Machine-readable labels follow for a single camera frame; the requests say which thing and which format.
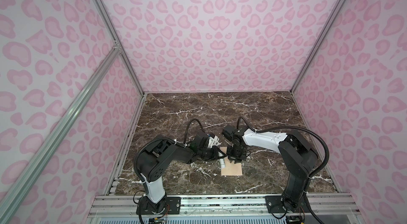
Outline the peach paper envelope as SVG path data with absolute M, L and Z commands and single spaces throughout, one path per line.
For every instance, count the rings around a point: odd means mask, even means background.
M 235 163 L 234 161 L 231 162 L 229 160 L 229 158 L 226 157 L 225 164 L 226 164 L 226 167 L 224 169 L 221 169 L 221 167 L 220 167 L 221 176 L 242 176 L 243 175 L 241 163 Z

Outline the white glue stick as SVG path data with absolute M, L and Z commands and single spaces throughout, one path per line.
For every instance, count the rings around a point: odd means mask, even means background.
M 221 159 L 219 160 L 219 162 L 220 162 L 221 169 L 224 169 L 224 168 L 226 167 L 225 158 L 221 158 Z

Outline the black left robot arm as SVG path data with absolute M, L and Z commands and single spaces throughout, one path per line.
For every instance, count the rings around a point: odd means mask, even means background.
M 173 161 L 192 164 L 225 158 L 226 153 L 216 142 L 215 135 L 200 132 L 189 144 L 158 135 L 142 147 L 133 160 L 134 171 L 145 190 L 137 203 L 137 214 L 165 214 L 170 210 L 162 179 L 167 168 Z

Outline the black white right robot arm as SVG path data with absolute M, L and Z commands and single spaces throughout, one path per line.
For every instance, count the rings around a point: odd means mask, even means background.
M 255 146 L 281 155 L 289 172 L 287 185 L 277 207 L 294 212 L 308 188 L 308 177 L 314 169 L 318 155 L 312 145 L 297 130 L 287 133 L 259 132 L 248 127 L 237 129 L 226 126 L 222 135 L 232 144 L 227 147 L 230 162 L 240 163 L 248 157 L 248 147 Z

